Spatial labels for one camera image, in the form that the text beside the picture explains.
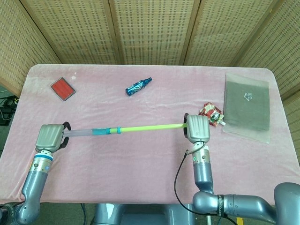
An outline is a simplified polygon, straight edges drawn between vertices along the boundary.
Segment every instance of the blue tape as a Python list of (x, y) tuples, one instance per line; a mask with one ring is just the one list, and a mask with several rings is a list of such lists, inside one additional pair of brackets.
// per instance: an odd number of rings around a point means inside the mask
[(53, 161), (53, 158), (52, 158), (52, 157), (50, 157), (50, 156), (45, 156), (45, 155), (40, 155), (40, 154), (36, 154), (36, 155), (34, 156), (34, 158), (47, 158), (47, 159)]
[(93, 135), (110, 135), (111, 134), (110, 128), (99, 128), (99, 129), (92, 129)]

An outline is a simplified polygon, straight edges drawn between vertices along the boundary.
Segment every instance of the clear plastic bag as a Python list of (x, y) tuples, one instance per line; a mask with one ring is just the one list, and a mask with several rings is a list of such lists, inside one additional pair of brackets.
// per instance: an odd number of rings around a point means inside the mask
[(269, 83), (226, 74), (223, 131), (270, 143)]

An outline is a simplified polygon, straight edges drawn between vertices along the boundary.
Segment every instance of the pink towel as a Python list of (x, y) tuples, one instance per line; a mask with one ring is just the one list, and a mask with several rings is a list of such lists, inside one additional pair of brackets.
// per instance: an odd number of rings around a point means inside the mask
[[(210, 127), (216, 194), (258, 195), (274, 204), (281, 182), (300, 183), (300, 169), (276, 80), (263, 68), (36, 65), (28, 73), (0, 160), (0, 202), (21, 201), (23, 183), (43, 124), (72, 129), (182, 123), (206, 102), (223, 110), (226, 72), (270, 82), (270, 144)], [(76, 90), (61, 101), (50, 85), (63, 76)], [(152, 77), (131, 97), (125, 88)], [(42, 202), (177, 203), (173, 182), (192, 144), (182, 129), (70, 138), (54, 161)], [(188, 156), (177, 190), (185, 203), (198, 191)]]

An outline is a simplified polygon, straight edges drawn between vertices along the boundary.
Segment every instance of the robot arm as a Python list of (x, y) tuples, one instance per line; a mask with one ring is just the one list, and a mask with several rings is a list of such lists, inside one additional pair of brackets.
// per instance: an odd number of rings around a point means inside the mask
[(68, 143), (68, 137), (61, 143), (65, 128), (71, 129), (68, 122), (64, 124), (47, 124), (41, 127), (36, 143), (36, 151), (38, 153), (33, 158), (22, 188), (25, 201), (15, 208), (6, 205), (6, 210), (3, 211), (6, 215), (6, 221), (11, 221), (9, 224), (27, 225), (38, 218), (40, 198), (53, 161), (53, 153), (58, 149), (65, 148)]
[(250, 195), (215, 195), (210, 165), (210, 153), (206, 143), (210, 139), (209, 122), (206, 117), (185, 115), (185, 137), (194, 147), (195, 184), (200, 192), (193, 197), (193, 205), (200, 213), (216, 213), (218, 216), (253, 218), (277, 225), (300, 224), (300, 185), (282, 183), (274, 190), (276, 208), (264, 199)]

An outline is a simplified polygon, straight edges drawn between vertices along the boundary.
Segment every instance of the red snack bag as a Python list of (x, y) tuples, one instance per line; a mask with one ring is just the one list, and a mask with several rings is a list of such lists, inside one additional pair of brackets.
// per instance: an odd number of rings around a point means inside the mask
[(224, 115), (222, 114), (222, 111), (216, 108), (211, 102), (204, 104), (203, 108), (199, 111), (199, 115), (207, 116), (210, 124), (215, 127), (219, 123), (223, 126), (225, 125), (223, 122)]

